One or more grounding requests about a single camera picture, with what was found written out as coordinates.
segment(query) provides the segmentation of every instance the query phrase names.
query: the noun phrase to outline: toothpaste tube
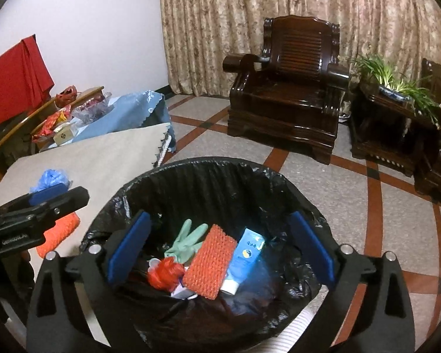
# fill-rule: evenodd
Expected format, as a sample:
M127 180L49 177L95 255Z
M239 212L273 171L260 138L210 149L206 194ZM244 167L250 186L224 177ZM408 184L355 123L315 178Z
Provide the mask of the toothpaste tube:
M263 236L248 228L245 229L228 266L226 278L220 288L222 292L236 293L240 284L252 270L264 244Z

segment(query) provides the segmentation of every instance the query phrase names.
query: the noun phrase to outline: silver bolt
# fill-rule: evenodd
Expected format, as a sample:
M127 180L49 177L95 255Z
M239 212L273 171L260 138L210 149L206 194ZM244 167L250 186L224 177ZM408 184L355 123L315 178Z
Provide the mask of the silver bolt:
M57 256L57 252L49 251L46 253L46 260L54 260L56 256Z
M341 252L344 254L352 254L353 253L353 247L349 244L343 244L340 247Z
M392 252L392 251L387 251L387 252L385 253L385 256L386 256L386 259L387 259L388 261L395 261L396 258L397 258L397 256L395 256L395 253Z
M93 244L88 249L88 252L90 252L91 254L99 254L100 251L101 251L101 245L99 245L99 244Z

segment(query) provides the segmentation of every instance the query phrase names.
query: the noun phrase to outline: curtain fold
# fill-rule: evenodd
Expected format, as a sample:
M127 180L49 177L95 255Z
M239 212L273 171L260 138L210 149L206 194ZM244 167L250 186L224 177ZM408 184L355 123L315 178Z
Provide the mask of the curtain fold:
M316 16L340 24L340 55L379 53L411 78L421 59L441 63L435 0L161 0L168 79L175 93L228 96L227 53L260 54L266 17Z

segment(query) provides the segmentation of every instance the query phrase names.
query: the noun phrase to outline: small cardboard box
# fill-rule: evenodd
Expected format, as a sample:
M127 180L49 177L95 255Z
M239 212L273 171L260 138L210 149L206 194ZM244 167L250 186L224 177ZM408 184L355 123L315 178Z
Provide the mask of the small cardboard box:
M73 137L75 137L77 133L77 129L74 126L66 126L62 130L60 130L56 135L54 135L54 142L57 146L70 141Z

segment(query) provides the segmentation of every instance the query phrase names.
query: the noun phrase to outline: curtain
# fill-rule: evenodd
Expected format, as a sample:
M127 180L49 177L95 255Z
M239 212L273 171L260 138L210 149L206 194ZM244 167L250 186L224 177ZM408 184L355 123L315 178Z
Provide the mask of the curtain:
M266 17L316 16L340 25L341 63L378 53L416 79L421 60L441 63L435 0L161 0L168 80L175 93L228 96L227 53L260 54Z

